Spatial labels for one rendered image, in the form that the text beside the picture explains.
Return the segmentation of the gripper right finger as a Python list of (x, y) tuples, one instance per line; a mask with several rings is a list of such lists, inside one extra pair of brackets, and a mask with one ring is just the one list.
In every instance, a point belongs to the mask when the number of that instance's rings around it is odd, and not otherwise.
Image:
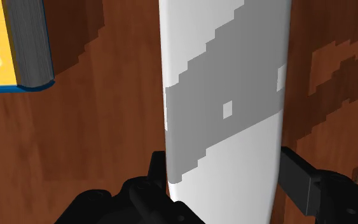
[(358, 224), (358, 184), (334, 171), (316, 169), (292, 149), (280, 152), (278, 183), (315, 224)]

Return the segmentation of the white smooth tall cylinder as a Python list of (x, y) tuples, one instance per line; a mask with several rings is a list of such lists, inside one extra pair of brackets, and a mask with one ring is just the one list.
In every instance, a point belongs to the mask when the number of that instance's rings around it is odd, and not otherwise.
[(270, 224), (292, 0), (158, 0), (167, 180), (205, 224)]

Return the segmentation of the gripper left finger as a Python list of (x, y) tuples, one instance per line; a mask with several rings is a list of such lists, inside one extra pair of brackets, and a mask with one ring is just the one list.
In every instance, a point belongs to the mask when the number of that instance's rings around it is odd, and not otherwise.
[(75, 197), (54, 224), (205, 224), (185, 203), (166, 194), (164, 151), (154, 151), (148, 175), (128, 179), (112, 196), (101, 189)]

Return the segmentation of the blue and yellow book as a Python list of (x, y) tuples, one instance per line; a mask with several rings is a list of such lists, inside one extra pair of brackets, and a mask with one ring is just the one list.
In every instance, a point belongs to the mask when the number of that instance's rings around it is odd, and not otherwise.
[(55, 83), (43, 0), (0, 0), (0, 93)]

